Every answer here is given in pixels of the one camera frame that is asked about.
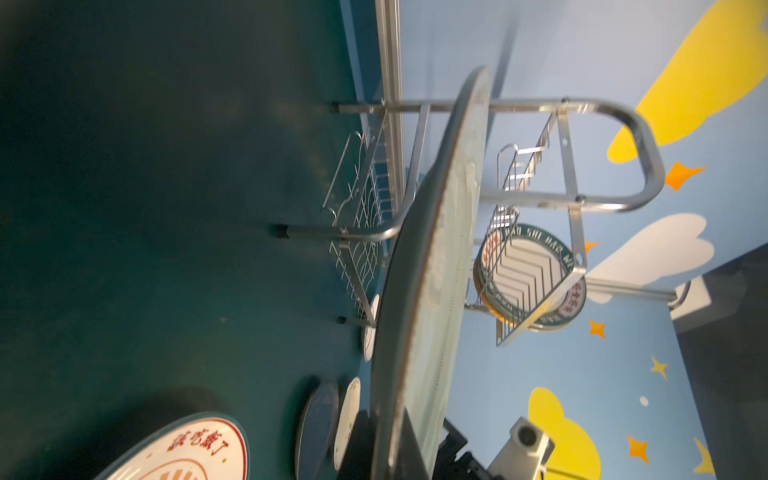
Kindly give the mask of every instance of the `wall mural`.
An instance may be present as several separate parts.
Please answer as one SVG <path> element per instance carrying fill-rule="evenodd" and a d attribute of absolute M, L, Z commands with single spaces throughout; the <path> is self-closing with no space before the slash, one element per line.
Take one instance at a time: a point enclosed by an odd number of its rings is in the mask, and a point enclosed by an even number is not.
<path fill-rule="evenodd" d="M 715 254 L 712 243 L 699 238 L 706 226 L 707 219 L 697 214 L 664 217 L 636 233 L 587 276 L 643 286 L 662 276 L 693 270 Z M 612 295 L 587 289 L 587 297 L 606 303 Z"/>
<path fill-rule="evenodd" d="M 563 405 L 554 393 L 544 388 L 531 392 L 528 420 L 547 432 L 555 445 L 547 462 L 547 480 L 599 480 L 602 469 L 598 449 L 579 424 L 565 417 Z"/>
<path fill-rule="evenodd" d="M 766 77 L 768 33 L 760 29 L 766 14 L 765 0 L 719 0 L 699 20 L 637 106 L 660 147 L 693 133 Z M 608 159 L 622 164 L 636 157 L 624 128 Z"/>

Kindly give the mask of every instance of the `dark green floor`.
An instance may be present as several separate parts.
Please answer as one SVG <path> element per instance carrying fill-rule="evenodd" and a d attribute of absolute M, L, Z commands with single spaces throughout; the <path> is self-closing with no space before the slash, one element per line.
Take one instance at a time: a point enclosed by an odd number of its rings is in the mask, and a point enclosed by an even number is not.
<path fill-rule="evenodd" d="M 0 478 L 92 478 L 208 409 L 292 478 L 313 378 L 360 364 L 327 246 L 268 234 L 320 221 L 359 127 L 326 113 L 354 98 L 338 1 L 9 5 Z"/>

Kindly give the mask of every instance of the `metal rod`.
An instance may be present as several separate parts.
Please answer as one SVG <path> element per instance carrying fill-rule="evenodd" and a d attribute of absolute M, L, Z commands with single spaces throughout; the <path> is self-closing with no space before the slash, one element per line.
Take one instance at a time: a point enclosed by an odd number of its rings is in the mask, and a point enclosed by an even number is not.
<path fill-rule="evenodd" d="M 408 208 L 416 196 L 416 185 L 419 182 L 419 171 L 422 166 L 422 156 L 424 154 L 424 138 L 429 121 L 429 104 L 424 104 L 419 109 L 419 122 L 416 124 L 416 136 L 413 141 L 413 153 L 411 153 L 411 166 L 408 171 L 408 183 L 406 184 L 406 195 L 402 199 L 402 207 Z"/>
<path fill-rule="evenodd" d="M 574 165 L 574 151 L 571 148 L 571 129 L 568 127 L 568 111 L 564 108 L 558 110 L 558 134 L 560 135 L 560 157 L 563 161 L 565 194 L 576 198 L 576 195 L 578 195 L 576 165 Z"/>
<path fill-rule="evenodd" d="M 373 311 L 371 310 L 370 303 L 368 303 L 368 296 L 366 295 L 366 289 L 362 286 L 362 282 L 360 282 L 360 277 L 357 275 L 357 267 L 355 265 L 355 262 L 352 259 L 352 254 L 349 251 L 348 242 L 341 242 L 339 244 L 339 255 L 342 257 L 342 260 L 346 264 L 347 269 L 349 269 L 349 271 L 352 272 L 349 275 L 349 280 L 352 282 L 352 288 L 354 289 L 355 294 L 357 295 L 357 298 L 360 301 L 360 305 L 362 306 L 362 311 L 366 315 L 367 326 L 376 328 L 376 318 L 373 316 Z"/>
<path fill-rule="evenodd" d="M 673 290 L 656 290 L 637 285 L 629 285 L 614 282 L 612 280 L 601 280 L 586 276 L 587 287 L 589 291 L 596 293 L 609 293 L 618 296 L 634 296 L 649 300 L 658 300 L 661 302 L 670 302 L 677 298 Z"/>
<path fill-rule="evenodd" d="M 397 0 L 376 0 L 376 22 L 379 33 L 379 57 L 382 68 L 382 89 L 386 103 L 402 100 L 402 60 L 400 51 L 400 5 Z M 386 158 L 387 169 L 392 173 L 392 209 L 400 208 L 404 194 L 405 149 L 403 147 L 403 125 L 400 112 L 387 115 Z"/>

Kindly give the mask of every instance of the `yellow star painting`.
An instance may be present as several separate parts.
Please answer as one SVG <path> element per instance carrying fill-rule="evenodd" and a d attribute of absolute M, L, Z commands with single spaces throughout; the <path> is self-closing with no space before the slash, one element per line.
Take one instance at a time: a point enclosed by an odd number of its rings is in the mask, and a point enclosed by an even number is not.
<path fill-rule="evenodd" d="M 768 74 L 765 0 L 718 0 L 699 20 L 637 106 L 659 146 L 693 133 L 749 94 Z M 637 157 L 623 128 L 608 148 L 622 164 Z"/>
<path fill-rule="evenodd" d="M 650 358 L 654 361 L 654 367 L 651 370 L 651 372 L 659 372 L 661 376 L 664 377 L 664 379 L 667 379 L 667 365 L 664 365 L 663 363 L 659 363 L 654 357 Z"/>
<path fill-rule="evenodd" d="M 699 441 L 699 439 L 694 440 L 696 440 L 696 446 L 699 447 L 699 452 L 701 452 L 701 465 L 694 468 L 694 473 L 710 473 L 714 475 L 715 467 L 712 465 L 712 457 L 710 456 L 710 451 L 707 450 L 707 447 L 705 447 L 704 444 Z"/>

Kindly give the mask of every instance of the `wire basket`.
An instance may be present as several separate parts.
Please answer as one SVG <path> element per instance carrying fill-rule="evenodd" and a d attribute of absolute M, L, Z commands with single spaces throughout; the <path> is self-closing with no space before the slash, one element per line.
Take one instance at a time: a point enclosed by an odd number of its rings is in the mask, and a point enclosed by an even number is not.
<path fill-rule="evenodd" d="M 361 134 L 356 131 L 346 139 L 321 207 L 321 210 L 327 210 L 333 215 L 334 227 L 340 221 L 342 225 L 357 228 L 377 227 L 392 216 L 386 159 L 373 161 L 367 171 L 361 171 L 369 145 L 371 148 L 378 145 L 378 142 L 369 142 L 369 136 L 370 132 Z M 346 197 L 334 208 L 329 205 L 329 200 L 345 161 L 347 164 L 353 162 L 355 174 L 353 180 L 346 185 Z M 369 325 L 375 324 L 375 319 L 368 314 L 371 312 L 369 299 L 376 293 L 383 250 L 383 242 L 348 240 L 333 240 L 328 249 L 335 258 L 336 269 L 346 284 L 347 295 L 354 302 L 357 316 Z"/>

